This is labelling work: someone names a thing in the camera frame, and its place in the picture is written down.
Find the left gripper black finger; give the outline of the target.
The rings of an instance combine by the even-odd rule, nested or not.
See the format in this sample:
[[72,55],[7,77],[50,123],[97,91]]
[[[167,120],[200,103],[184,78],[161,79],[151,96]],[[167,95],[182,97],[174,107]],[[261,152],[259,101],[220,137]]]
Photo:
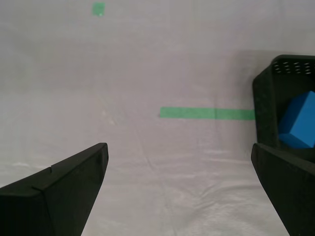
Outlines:
[[108,145],[96,144],[0,189],[2,236],[80,236],[101,189]]
[[291,236],[315,234],[315,165],[289,152],[254,144],[258,179]]

